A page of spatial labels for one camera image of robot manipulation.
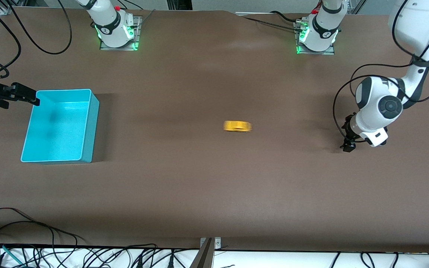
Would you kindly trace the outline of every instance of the green led light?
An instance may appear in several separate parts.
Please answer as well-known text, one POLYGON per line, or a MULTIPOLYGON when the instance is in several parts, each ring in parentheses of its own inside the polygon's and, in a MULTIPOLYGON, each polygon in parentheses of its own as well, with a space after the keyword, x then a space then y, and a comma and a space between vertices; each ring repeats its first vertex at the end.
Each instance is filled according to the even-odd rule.
POLYGON ((307 38, 307 35, 309 34, 309 32, 310 32, 309 27, 305 27, 305 30, 304 30, 304 31, 302 31, 302 34, 301 34, 301 35, 300 35, 300 37, 299 37, 299 40, 300 40, 301 42, 305 42, 305 39, 307 38))
POLYGON ((334 39, 332 39, 332 44, 335 42, 335 37, 337 37, 337 34, 339 33, 339 31, 337 30, 334 34, 334 39))
POLYGON ((125 31, 125 34, 127 35, 127 37, 131 39, 133 36, 133 32, 131 32, 131 29, 129 29, 127 26, 124 25, 124 31, 125 31))
POLYGON ((135 43, 133 43, 132 45, 131 45, 131 47, 133 48, 133 50, 138 50, 138 41, 136 41, 135 43))
POLYGON ((95 30, 97 31, 97 36, 99 37, 99 39, 102 39, 102 37, 100 36, 99 29, 97 29, 97 27, 96 27, 95 30))

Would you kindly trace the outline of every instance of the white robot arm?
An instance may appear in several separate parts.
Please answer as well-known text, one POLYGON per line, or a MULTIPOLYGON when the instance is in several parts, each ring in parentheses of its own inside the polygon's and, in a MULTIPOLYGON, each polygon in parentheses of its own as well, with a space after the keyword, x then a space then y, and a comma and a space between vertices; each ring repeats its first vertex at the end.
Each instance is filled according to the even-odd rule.
POLYGON ((322 0, 317 13, 304 17, 307 21, 303 37, 299 41, 312 51, 325 51, 334 42, 340 22, 347 14, 347 0, 322 0))
POLYGON ((355 149, 359 138, 372 147, 386 144, 386 127, 422 95, 429 72, 429 0, 398 0, 390 14, 390 28, 395 18, 396 38, 414 49, 412 64, 402 78, 368 77, 359 84, 355 95, 360 111, 346 118, 344 151, 355 149))
POLYGON ((89 12, 99 38, 109 47, 124 46, 133 39, 133 15, 115 9, 110 0, 76 0, 89 12))
POLYGON ((99 38, 109 47, 117 48, 133 39, 133 14, 112 5, 110 0, 76 0, 89 12, 99 38))

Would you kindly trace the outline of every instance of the yellow object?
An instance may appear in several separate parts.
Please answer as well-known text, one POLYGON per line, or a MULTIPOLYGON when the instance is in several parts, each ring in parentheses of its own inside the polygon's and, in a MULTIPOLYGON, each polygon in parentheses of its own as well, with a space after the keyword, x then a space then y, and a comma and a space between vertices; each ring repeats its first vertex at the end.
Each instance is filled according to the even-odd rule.
POLYGON ((234 132, 250 132, 252 130, 251 124, 244 121, 225 121, 225 131, 234 132))

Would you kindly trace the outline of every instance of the mounting plate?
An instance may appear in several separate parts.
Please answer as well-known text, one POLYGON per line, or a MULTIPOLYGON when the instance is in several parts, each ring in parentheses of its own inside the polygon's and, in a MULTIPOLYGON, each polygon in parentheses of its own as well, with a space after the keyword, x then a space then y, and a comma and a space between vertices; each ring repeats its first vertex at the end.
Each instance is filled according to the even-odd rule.
MULTIPOLYGON (((200 248, 206 239, 207 239, 207 237, 202 237, 200 239, 200 248)), ((215 237, 214 238, 214 249, 220 249, 220 248, 221 248, 221 237, 215 237)))
MULTIPOLYGON (((301 26, 298 23, 294 22, 293 25, 294 25, 294 28, 302 30, 301 26)), ((299 38, 300 38, 300 32, 296 31, 296 51, 297 51, 298 54, 335 55, 334 45, 333 44, 331 44, 329 46, 329 48, 327 50, 325 50, 325 51, 320 51, 320 52, 318 52, 318 51, 312 51, 312 50, 308 49, 305 46, 305 44, 301 43, 299 41, 299 38)))
POLYGON ((100 40, 100 50, 110 50, 110 51, 136 51, 138 50, 138 43, 140 42, 140 31, 142 28, 142 16, 133 17, 133 39, 128 41, 124 46, 118 48, 112 48, 104 44, 100 40))

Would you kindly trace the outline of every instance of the blue bin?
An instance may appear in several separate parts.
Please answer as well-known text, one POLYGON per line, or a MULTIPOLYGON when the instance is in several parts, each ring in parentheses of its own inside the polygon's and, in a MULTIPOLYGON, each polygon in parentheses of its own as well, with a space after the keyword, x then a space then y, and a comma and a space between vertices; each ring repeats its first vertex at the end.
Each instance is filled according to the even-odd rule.
POLYGON ((21 162, 90 163, 99 100, 90 89, 40 90, 32 107, 21 162))

